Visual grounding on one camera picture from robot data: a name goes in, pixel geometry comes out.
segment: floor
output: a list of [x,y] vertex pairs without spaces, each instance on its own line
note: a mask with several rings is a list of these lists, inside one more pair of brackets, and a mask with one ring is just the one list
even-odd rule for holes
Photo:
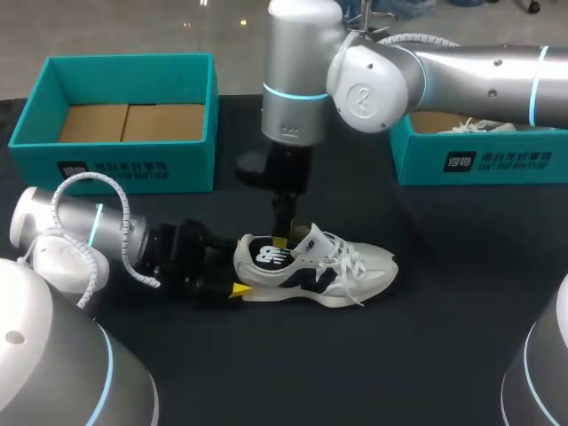
[[[443,2],[391,32],[426,32],[469,44],[566,43],[568,6],[542,2],[537,15],[522,12],[513,0],[471,9]],[[0,99],[26,97],[46,56],[151,51],[210,51],[222,93],[259,93],[267,4],[268,0],[0,0]]]

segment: white shoelace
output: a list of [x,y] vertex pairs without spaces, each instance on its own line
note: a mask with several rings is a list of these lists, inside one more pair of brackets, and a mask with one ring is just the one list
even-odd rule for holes
[[337,235],[332,233],[324,234],[333,242],[334,248],[324,260],[319,262],[319,266],[324,268],[339,266],[345,295],[359,306],[363,306],[351,293],[351,288],[357,285],[359,280],[365,278],[367,272],[365,265],[361,261],[360,253],[349,242],[339,238]]
[[440,131],[440,133],[485,133],[488,131],[515,131],[515,126],[510,122],[491,122],[489,120],[481,120],[479,122],[471,122],[470,117],[465,124],[460,122],[459,126],[455,126],[451,130]]

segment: robotic arm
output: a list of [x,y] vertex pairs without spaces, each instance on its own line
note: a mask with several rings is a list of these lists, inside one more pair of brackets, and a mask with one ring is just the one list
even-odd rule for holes
[[366,133],[388,129],[410,110],[568,125],[566,48],[460,47],[398,36],[374,43],[347,33],[333,0],[272,0],[269,13],[262,129],[273,141],[320,142],[328,98]]

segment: shoe tongue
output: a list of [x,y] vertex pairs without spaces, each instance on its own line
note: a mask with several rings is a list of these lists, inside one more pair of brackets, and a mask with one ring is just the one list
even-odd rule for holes
[[334,249],[334,243],[315,225],[312,224],[310,233],[291,251],[296,258],[300,255],[322,258],[329,256]]

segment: black tablecloth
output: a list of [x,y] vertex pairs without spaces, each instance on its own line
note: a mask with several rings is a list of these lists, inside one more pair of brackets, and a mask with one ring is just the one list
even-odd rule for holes
[[[26,187],[5,147],[23,102],[0,102],[0,256]],[[216,189],[132,196],[151,224],[203,220],[267,234],[271,195],[237,183],[260,147],[260,97],[222,97]],[[501,424],[509,361],[568,264],[562,185],[398,186],[386,135],[334,116],[298,217],[397,255],[401,280],[365,308],[315,303],[202,308],[114,270],[98,321],[152,373],[161,425]],[[116,202],[113,199],[105,203]]]

